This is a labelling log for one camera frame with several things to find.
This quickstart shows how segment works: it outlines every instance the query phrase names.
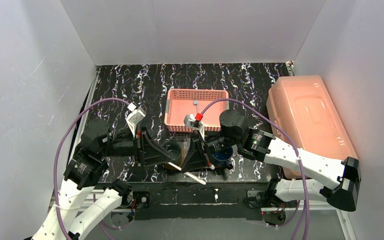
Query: black marble table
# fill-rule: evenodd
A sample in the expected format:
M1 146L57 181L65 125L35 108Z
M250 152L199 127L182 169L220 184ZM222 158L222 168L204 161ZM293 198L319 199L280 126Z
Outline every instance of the black marble table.
M278 77L288 76L285 63L229 63L229 64L155 64L155 65L106 65L97 69L97 82L92 102L117 97L141 106L146 117L141 126L148 128L150 135L159 144L177 141L182 146L187 139L182 134L169 132L164 124L167 93L176 89L226 90L229 97L244 101L268 117L266 101L269 88ZM248 119L249 126L272 132L263 122L242 106L230 103ZM126 128L127 106L118 102L105 102L92 109L87 120L107 120L113 131ZM209 183L268 182L281 174L275 165L251 161L235 154L234 168L195 172ZM119 178L128 182L193 182L180 172L165 169L162 165L140 167L133 157L110 157L109 169L102 176L103 183Z

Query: pink container lid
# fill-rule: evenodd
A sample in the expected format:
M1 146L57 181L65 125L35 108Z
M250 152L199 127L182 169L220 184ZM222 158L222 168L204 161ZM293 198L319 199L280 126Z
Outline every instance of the pink container lid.
M357 158L320 76L279 77L268 91L266 105L270 120L285 130L298 148L332 159ZM275 136L289 142L272 129ZM283 171L289 179L301 176L287 168Z

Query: gray floor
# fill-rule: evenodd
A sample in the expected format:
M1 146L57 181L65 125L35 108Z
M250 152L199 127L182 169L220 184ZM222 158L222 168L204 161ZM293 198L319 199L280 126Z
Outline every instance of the gray floor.
M287 226L280 229L262 226L261 222L245 219L155 219L135 221L124 230L108 230L117 240L285 240L291 239L301 212ZM296 239L301 239L304 222ZM87 240L108 239L99 226L87 236ZM308 240L344 240L337 212L334 210L311 211Z

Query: white wall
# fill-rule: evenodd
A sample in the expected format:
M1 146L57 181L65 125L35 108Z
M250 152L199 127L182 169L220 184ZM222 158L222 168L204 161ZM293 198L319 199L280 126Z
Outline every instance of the white wall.
M326 0L61 0L95 65L294 60Z
M384 0L328 0L295 61L320 75L361 162L358 239L384 239Z
M0 0L0 240L30 237L45 219L57 145L94 75L60 1Z

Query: tabletop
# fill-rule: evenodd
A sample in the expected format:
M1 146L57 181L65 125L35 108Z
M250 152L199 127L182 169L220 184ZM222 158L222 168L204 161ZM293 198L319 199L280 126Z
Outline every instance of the tabletop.
M285 63L105 65L97 68L91 102L111 97L133 102L146 111L140 126L147 127L157 143L176 141L185 147L188 138L184 134L169 132L164 124L169 89L226 90L230 98L243 101L268 117L266 101L269 89L282 76L289 76ZM230 103L229 107L246 116L250 127L272 132L267 122L242 106ZM89 111L87 121L105 119L116 132L127 127L127 114L127 106L122 103L104 102ZM134 157L109 157L107 160L109 168L100 180L103 183L117 178L127 182L193 181L161 164L140 167ZM279 166L248 160L238 154L234 154L232 160L234 168L231 170L202 169L194 174L209 183L268 182L282 174Z

